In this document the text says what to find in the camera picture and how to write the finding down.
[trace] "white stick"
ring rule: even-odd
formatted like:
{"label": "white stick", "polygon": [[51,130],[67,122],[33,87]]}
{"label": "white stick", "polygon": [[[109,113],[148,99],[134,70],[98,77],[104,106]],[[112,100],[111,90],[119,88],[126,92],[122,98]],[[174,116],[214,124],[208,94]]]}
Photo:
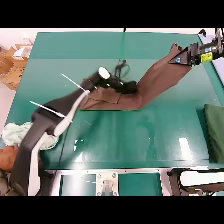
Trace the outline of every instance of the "white stick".
{"label": "white stick", "polygon": [[75,84],[76,86],[78,86],[80,89],[82,89],[83,91],[86,91],[85,89],[83,89],[79,84],[77,84],[76,82],[74,82],[73,80],[71,80],[70,78],[68,78],[66,75],[61,74],[62,76],[64,76],[66,79],[68,79],[70,82],[72,82],[73,84]]}
{"label": "white stick", "polygon": [[45,109],[45,110],[48,110],[48,111],[50,111],[50,112],[56,114],[56,115],[59,116],[59,117],[65,117],[65,115],[61,114],[60,112],[56,112],[56,111],[54,111],[54,110],[51,110],[51,109],[49,109],[49,108],[47,108],[47,107],[45,107],[45,106],[43,106],[43,105],[41,105],[41,104],[35,103],[35,102],[33,102],[33,101],[30,101],[30,103],[32,103],[32,104],[34,104],[34,105],[36,105],[36,106],[38,106],[38,107],[41,107],[41,108],[43,108],[43,109]]}

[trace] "white wall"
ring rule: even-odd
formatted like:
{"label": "white wall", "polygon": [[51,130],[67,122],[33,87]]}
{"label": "white wall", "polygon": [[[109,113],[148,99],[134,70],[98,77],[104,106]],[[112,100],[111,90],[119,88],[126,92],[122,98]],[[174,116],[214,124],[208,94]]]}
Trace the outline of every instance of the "white wall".
{"label": "white wall", "polygon": [[[164,32],[197,34],[202,28],[127,28],[126,32]],[[214,34],[215,28],[205,28],[207,34]],[[0,28],[0,46],[9,49],[14,44],[23,43],[24,37],[35,40],[37,32],[64,31],[115,31],[122,32],[123,28]]]}

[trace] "green cloth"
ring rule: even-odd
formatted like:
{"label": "green cloth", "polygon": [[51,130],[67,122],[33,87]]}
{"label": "green cloth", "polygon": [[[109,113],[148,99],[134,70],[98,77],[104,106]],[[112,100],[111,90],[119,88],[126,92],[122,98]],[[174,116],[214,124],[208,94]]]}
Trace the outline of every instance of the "green cloth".
{"label": "green cloth", "polygon": [[224,107],[205,105],[205,118],[212,156],[218,163],[224,162]]}

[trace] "white cloth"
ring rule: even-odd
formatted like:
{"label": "white cloth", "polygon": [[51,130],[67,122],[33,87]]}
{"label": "white cloth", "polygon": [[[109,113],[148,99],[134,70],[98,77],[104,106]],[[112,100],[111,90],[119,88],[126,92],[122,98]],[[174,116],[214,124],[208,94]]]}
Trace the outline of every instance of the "white cloth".
{"label": "white cloth", "polygon": [[[9,123],[3,129],[2,140],[4,141],[6,146],[20,146],[20,143],[22,142],[31,126],[31,122],[26,122],[22,125]],[[40,150],[53,148],[57,144],[58,139],[59,137],[48,135],[46,141],[41,145]]]}

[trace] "yellow sticker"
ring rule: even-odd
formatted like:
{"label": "yellow sticker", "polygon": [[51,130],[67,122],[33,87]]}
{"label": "yellow sticker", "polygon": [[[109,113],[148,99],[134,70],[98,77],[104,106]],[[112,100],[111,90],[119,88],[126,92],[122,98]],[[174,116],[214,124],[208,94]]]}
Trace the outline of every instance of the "yellow sticker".
{"label": "yellow sticker", "polygon": [[212,59],[213,59],[212,52],[201,55],[201,62],[212,61]]}

